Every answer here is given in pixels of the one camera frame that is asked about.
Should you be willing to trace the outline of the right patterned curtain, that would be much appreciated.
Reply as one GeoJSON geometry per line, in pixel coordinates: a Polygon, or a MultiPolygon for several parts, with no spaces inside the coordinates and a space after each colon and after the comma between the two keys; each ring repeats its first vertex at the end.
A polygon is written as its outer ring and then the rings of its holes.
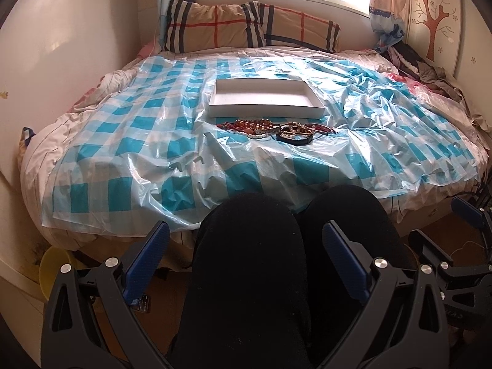
{"type": "Polygon", "coordinates": [[[369,20],[378,41],[375,50],[384,53],[406,34],[410,0],[370,0],[369,20]]]}

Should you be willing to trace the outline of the right plaid pillow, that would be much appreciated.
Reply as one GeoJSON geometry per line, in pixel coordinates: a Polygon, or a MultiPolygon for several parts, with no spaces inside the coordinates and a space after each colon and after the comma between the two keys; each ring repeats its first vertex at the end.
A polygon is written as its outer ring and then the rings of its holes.
{"type": "Polygon", "coordinates": [[[300,47],[330,54],[338,50],[341,28],[337,22],[257,1],[241,7],[251,27],[248,35],[260,48],[300,47]]]}

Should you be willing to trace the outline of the yellow plastic basin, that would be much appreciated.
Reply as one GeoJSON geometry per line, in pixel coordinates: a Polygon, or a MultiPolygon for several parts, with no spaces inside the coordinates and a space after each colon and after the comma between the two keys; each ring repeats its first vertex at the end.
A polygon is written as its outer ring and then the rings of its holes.
{"type": "Polygon", "coordinates": [[[73,252],[61,248],[50,247],[42,256],[39,266],[39,284],[42,295],[47,301],[60,268],[65,264],[70,264],[75,269],[87,267],[76,258],[73,252]]]}

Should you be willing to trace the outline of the white shallow cardboard box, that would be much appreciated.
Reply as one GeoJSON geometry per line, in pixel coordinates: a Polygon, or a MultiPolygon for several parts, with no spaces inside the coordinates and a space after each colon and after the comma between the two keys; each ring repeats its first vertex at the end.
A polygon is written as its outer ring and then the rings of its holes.
{"type": "Polygon", "coordinates": [[[303,80],[228,78],[215,83],[210,117],[286,117],[320,119],[325,105],[303,80]]]}

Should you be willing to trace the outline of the left plaid pillow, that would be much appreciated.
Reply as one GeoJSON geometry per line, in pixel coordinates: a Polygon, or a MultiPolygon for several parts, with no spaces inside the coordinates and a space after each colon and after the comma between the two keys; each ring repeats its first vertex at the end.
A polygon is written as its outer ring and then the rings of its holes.
{"type": "Polygon", "coordinates": [[[259,4],[200,5],[172,0],[166,16],[163,50],[175,54],[213,48],[262,48],[266,45],[259,4]]]}

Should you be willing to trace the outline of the plaid pillow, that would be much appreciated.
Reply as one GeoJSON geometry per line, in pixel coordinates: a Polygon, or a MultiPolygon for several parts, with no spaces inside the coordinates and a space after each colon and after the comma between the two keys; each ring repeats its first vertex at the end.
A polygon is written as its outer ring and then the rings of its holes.
{"type": "Polygon", "coordinates": [[[341,28],[337,22],[257,1],[241,7],[251,27],[248,35],[260,48],[300,47],[330,54],[338,50],[341,28]]]}
{"type": "Polygon", "coordinates": [[[166,16],[163,50],[175,54],[213,48],[262,48],[266,45],[259,4],[200,5],[172,0],[166,16]]]}

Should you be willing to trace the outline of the pile of dark clothes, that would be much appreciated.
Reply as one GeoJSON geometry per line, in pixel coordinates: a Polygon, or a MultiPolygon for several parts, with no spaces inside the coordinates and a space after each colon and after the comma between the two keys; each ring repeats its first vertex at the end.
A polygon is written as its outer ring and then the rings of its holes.
{"type": "Polygon", "coordinates": [[[448,74],[444,68],[427,63],[410,45],[398,42],[388,47],[383,53],[383,57],[397,68],[399,75],[415,80],[431,91],[460,103],[468,116],[476,123],[485,121],[471,99],[465,97],[465,93],[456,79],[448,74]]]}

